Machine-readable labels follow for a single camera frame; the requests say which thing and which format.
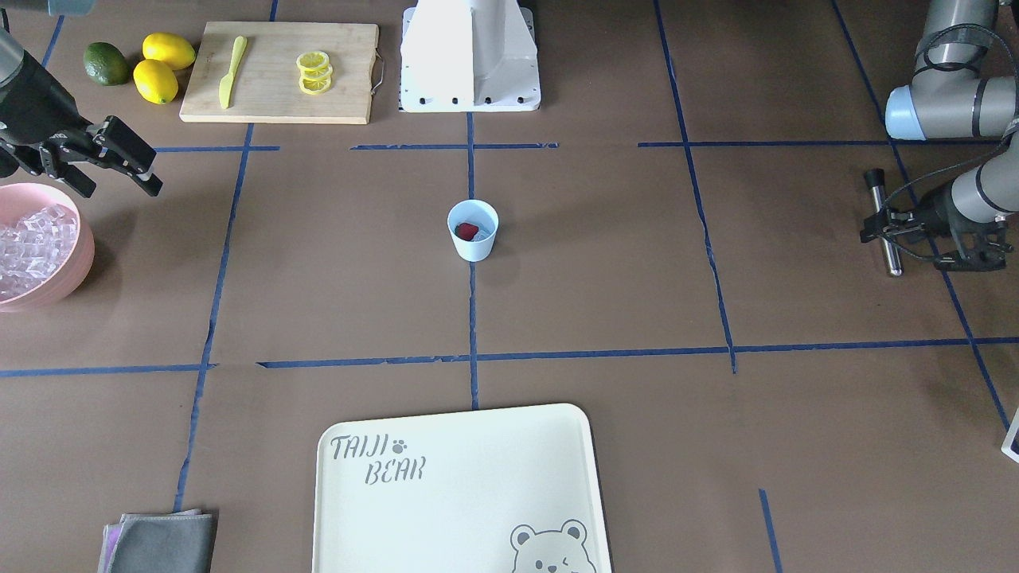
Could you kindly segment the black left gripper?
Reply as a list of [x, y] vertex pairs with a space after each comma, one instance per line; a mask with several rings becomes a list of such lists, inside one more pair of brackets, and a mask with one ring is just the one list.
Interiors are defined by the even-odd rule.
[[[938, 186], [923, 197], [923, 210], [899, 210], [884, 206], [870, 215], [869, 226], [859, 231], [860, 243], [868, 244], [880, 233], [900, 255], [933, 263], [943, 272], [991, 272], [1007, 267], [1014, 251], [1007, 240], [1008, 224], [1001, 216], [993, 221], [974, 222], [957, 210], [951, 189]], [[903, 244], [927, 242], [931, 237], [949, 238], [955, 249], [942, 255], [924, 254]]]

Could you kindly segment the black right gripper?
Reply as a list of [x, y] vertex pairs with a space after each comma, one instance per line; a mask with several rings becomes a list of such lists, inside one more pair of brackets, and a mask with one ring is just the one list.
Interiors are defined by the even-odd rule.
[[84, 119], [76, 101], [32, 54], [2, 56], [12, 68], [2, 80], [1, 177], [23, 170], [68, 186], [83, 198], [97, 189], [77, 163], [91, 163], [127, 175], [150, 197], [163, 183], [154, 173], [156, 151], [122, 119], [102, 123]]

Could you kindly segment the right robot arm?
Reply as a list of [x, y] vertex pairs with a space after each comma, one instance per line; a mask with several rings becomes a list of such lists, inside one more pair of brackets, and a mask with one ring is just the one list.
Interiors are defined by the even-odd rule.
[[72, 94], [1, 30], [2, 177], [23, 171], [68, 186], [84, 198], [97, 189], [81, 163], [127, 175], [151, 197], [163, 183], [153, 173], [156, 151], [122, 119], [81, 116]]

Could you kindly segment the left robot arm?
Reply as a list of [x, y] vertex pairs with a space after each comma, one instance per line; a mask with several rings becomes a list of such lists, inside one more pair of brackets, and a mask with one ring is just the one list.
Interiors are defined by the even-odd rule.
[[884, 171], [864, 174], [876, 211], [864, 244], [878, 242], [888, 275], [902, 256], [942, 272], [1000, 271], [1012, 253], [1009, 218], [1018, 210], [1017, 55], [996, 32], [998, 1], [932, 1], [915, 49], [912, 79], [892, 90], [884, 128], [900, 141], [995, 138], [996, 148], [960, 162], [960, 174], [901, 210], [884, 192]]

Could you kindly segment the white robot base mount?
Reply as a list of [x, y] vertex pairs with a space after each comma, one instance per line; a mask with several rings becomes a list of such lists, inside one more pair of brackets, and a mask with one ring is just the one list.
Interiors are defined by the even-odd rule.
[[541, 101], [530, 8], [517, 1], [419, 1], [404, 11], [404, 112], [531, 112]]

